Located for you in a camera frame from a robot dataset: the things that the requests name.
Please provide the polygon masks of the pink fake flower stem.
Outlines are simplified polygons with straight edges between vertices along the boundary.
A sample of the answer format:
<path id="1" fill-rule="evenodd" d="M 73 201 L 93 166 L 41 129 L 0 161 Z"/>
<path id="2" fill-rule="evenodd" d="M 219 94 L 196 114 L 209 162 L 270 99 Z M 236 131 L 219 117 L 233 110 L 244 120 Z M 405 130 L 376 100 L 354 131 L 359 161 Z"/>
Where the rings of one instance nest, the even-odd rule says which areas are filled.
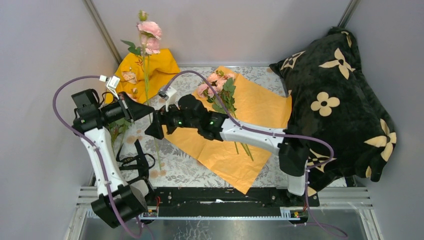
<path id="1" fill-rule="evenodd" d="M 138 32 L 139 44 L 136 45 L 134 42 L 129 40 L 121 40 L 122 43 L 128 46 L 127 50 L 129 53 L 134 54 L 140 61 L 143 73 L 144 81 L 144 103 L 150 105 L 150 56 L 159 54 L 160 51 L 160 40 L 162 39 L 162 29 L 159 25 L 151 20 L 148 20 L 149 14 L 143 10 L 140 10 L 137 14 L 138 21 L 136 23 L 136 29 Z"/>

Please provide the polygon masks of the pink fake flower bunch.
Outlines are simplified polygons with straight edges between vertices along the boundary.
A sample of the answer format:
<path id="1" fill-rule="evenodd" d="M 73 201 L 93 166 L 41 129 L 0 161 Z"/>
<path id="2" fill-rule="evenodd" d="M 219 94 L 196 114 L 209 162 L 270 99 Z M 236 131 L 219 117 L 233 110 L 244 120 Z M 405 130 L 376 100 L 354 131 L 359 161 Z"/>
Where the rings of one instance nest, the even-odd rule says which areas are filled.
<path id="1" fill-rule="evenodd" d="M 197 87 L 197 95 L 201 98 L 207 98 L 207 102 L 211 104 L 216 112 L 226 114 L 225 109 L 227 109 L 230 115 L 236 119 L 235 75 L 216 70 L 206 80 L 208 84 L 202 83 Z"/>

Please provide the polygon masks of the orange wrapping paper sheet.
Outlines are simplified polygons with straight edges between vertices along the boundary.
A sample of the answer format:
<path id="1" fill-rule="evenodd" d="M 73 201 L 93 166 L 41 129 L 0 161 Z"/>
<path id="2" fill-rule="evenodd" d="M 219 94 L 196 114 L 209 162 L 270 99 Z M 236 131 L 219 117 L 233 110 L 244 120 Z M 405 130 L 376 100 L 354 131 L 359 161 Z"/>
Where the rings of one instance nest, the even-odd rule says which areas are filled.
<path id="1" fill-rule="evenodd" d="M 203 103 L 193 95 L 185 95 L 176 100 L 169 111 L 180 113 L 178 128 L 197 129 L 199 135 L 207 140 L 239 142 L 264 149 L 278 156 L 281 171 L 287 174 L 287 190 L 294 195 L 302 196 L 307 187 L 304 165 L 296 166 L 296 159 L 291 154 L 294 150 L 287 143 L 291 137 L 286 128 L 268 128 L 254 125 L 233 118 L 227 109 L 226 113 L 207 111 Z"/>

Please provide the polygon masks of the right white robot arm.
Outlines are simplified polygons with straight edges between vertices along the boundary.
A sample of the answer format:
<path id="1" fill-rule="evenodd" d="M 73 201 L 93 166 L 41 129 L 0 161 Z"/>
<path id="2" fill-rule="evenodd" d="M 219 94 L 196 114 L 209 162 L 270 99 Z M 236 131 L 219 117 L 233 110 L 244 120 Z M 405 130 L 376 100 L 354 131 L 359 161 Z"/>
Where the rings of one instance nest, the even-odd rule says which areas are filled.
<path id="1" fill-rule="evenodd" d="M 279 168 L 287 174 L 287 201 L 293 206 L 306 199 L 306 165 L 308 150 L 304 143 L 289 139 L 283 128 L 267 128 L 234 120 L 224 113 L 207 110 L 192 95 L 185 95 L 177 104 L 154 110 L 145 134 L 156 139 L 171 135 L 177 128 L 196 129 L 206 140 L 240 142 L 267 150 L 278 156 Z"/>

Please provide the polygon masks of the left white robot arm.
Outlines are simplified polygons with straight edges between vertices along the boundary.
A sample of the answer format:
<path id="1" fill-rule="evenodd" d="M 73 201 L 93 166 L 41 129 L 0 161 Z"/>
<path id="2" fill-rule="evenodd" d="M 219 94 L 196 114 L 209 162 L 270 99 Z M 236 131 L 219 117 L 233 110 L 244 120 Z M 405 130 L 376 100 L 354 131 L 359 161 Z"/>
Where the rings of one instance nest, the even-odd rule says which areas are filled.
<path id="1" fill-rule="evenodd" d="M 86 147 L 97 181 L 98 199 L 91 203 L 94 213 L 111 228 L 116 228 L 147 212 L 155 200 L 149 181 L 149 163 L 139 141 L 135 142 L 135 168 L 138 177 L 126 181 L 116 161 L 107 126 L 117 120 L 137 121 L 154 112 L 154 108 L 135 102 L 121 92 L 116 102 L 102 106 L 94 89 L 71 96 L 77 118 L 72 129 Z"/>

